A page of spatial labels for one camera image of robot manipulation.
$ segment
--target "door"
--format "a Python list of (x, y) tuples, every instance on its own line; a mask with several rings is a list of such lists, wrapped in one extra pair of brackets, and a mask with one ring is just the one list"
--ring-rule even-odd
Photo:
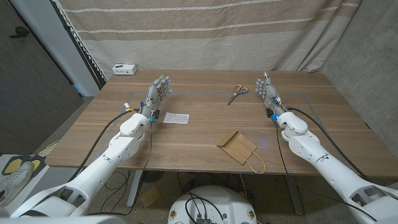
[(83, 101), (7, 0), (0, 9), (0, 153), (30, 154)]

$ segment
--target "small white box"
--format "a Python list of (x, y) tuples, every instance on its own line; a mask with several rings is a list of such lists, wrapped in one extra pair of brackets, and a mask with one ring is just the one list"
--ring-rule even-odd
[(116, 64), (112, 68), (115, 75), (133, 75), (137, 72), (136, 65)]

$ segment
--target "gray wall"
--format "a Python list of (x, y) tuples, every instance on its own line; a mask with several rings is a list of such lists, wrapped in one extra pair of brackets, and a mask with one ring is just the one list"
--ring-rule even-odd
[(362, 0), (322, 72), (398, 159), (398, 1)]

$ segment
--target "scissor handle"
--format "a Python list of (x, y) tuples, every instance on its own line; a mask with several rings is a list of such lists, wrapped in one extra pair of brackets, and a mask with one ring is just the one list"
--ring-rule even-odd
[(248, 90), (246, 87), (241, 88), (241, 89), (239, 90), (240, 93), (247, 93), (248, 91), (249, 91), (249, 90)]
[(241, 90), (241, 88), (242, 88), (242, 85), (236, 85), (236, 86), (235, 86), (235, 90), (237, 90), (237, 91), (238, 91), (238, 90)]

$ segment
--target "wooden table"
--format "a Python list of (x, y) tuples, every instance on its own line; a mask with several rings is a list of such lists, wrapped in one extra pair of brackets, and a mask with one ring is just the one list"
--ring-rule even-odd
[[(256, 153), (266, 163), (268, 174), (285, 173), (275, 124), (267, 118), (263, 100), (254, 91), (255, 82), (262, 78), (263, 72), (254, 71), (138, 71), (134, 76), (113, 76), (46, 158), (46, 163), (50, 166), (79, 166), (103, 127), (124, 110), (123, 103), (129, 102), (131, 108), (139, 108), (149, 85), (161, 74), (170, 76), (173, 93), (160, 107), (161, 116), (152, 125), (152, 154), (147, 170), (251, 172), (247, 163), (239, 165), (216, 147), (232, 129), (239, 129), (258, 146)], [(366, 175), (398, 177), (398, 161), (324, 74), (269, 72), (269, 75), (281, 93), (284, 105), (301, 109), (319, 120), (341, 150)], [(227, 106), (237, 84), (248, 87), (249, 93), (239, 95)], [(189, 114), (188, 124), (164, 124), (166, 111)], [(309, 130), (319, 137), (323, 147), (343, 161), (315, 124), (301, 114), (295, 114), (308, 123)], [(131, 115), (123, 116), (108, 128), (86, 165), (106, 149), (120, 124)], [(318, 175), (309, 163), (290, 151), (282, 138), (280, 145), (289, 173)], [(147, 131), (137, 154), (121, 167), (142, 169), (149, 146)], [(249, 162), (256, 170), (262, 170), (262, 163), (255, 156), (251, 156)]]

